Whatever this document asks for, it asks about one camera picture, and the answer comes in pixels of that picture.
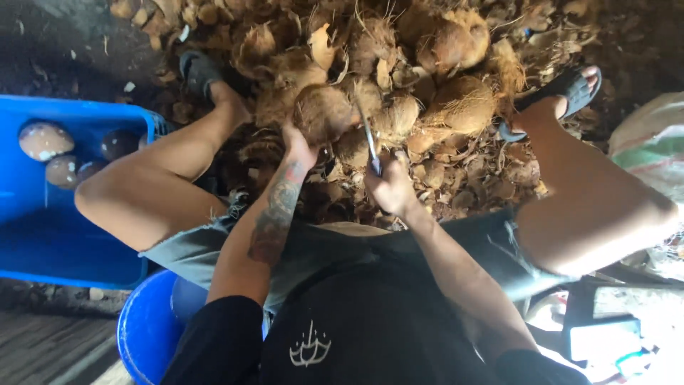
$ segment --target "white plastic bag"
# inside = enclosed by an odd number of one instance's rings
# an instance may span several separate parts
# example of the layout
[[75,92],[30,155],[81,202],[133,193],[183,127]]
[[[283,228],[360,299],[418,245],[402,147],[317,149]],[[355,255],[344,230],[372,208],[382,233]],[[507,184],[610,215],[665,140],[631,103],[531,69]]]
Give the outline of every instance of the white plastic bag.
[[[613,162],[684,206],[684,92],[663,94],[636,110],[608,144]],[[658,274],[684,280],[684,242],[680,246],[679,240],[647,252]]]

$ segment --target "white logo print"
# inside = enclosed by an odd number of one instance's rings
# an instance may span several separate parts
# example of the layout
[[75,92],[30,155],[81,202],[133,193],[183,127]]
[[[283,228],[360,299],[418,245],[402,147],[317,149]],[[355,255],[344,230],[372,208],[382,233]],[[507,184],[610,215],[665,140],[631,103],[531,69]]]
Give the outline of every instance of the white logo print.
[[[316,336],[313,343],[311,342],[312,333]],[[311,325],[308,327],[308,342],[304,343],[304,333],[302,333],[302,342],[295,344],[295,347],[298,347],[297,350],[292,351],[292,348],[290,348],[290,361],[292,361],[294,366],[307,367],[310,364],[317,364],[325,360],[332,340],[328,341],[328,344],[324,344],[318,341],[317,335],[318,331],[313,329],[313,320],[311,320]]]

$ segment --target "gray shorts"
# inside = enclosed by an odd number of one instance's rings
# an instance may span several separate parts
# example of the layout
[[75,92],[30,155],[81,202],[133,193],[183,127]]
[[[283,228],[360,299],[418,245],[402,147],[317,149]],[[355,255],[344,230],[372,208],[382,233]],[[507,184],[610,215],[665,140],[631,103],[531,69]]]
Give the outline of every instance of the gray shorts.
[[[516,240],[515,213],[515,209],[504,209],[441,225],[501,285],[512,301],[576,281],[576,277],[548,273],[527,261]],[[208,289],[221,247],[236,222],[230,215],[217,218],[209,225],[178,233],[140,256]],[[420,247],[409,231],[385,233],[361,226],[347,225],[344,230],[333,231],[294,221],[280,262],[272,269],[271,288],[264,307],[267,310],[279,307],[300,282],[335,264],[399,258],[411,266],[407,274],[422,274],[432,279]],[[359,236],[368,234],[368,230],[373,235]]]

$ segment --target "sandal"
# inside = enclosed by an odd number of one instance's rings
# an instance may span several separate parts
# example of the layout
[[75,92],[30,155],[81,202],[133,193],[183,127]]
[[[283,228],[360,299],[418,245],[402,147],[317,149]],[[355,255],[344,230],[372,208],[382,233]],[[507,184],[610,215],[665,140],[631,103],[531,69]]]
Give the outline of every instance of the sandal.
[[[584,108],[594,99],[596,94],[601,88],[601,81],[603,77],[601,76],[601,69],[596,72],[596,84],[594,89],[590,91],[589,83],[587,79],[582,75],[583,67],[572,67],[562,74],[558,75],[554,80],[551,80],[546,86],[543,86],[540,90],[523,97],[522,99],[515,102],[515,109],[517,111],[523,111],[525,108],[531,106],[532,104],[550,96],[562,96],[568,100],[568,109],[563,116],[559,118],[563,119],[570,116],[580,109]],[[517,142],[527,136],[526,133],[514,133],[511,132],[508,124],[502,122],[499,125],[499,134],[507,142]]]
[[216,64],[199,51],[187,51],[181,55],[181,76],[192,92],[204,96],[208,101],[212,101],[209,85],[223,80]]

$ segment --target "tattoo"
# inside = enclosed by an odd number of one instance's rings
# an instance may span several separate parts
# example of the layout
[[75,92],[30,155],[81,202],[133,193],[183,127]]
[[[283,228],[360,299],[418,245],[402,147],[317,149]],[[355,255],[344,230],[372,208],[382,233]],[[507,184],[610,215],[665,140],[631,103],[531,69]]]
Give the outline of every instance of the tattoo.
[[273,176],[274,183],[267,192],[268,206],[256,218],[252,232],[247,251],[250,259],[270,266],[280,260],[305,175],[302,164],[295,161]]

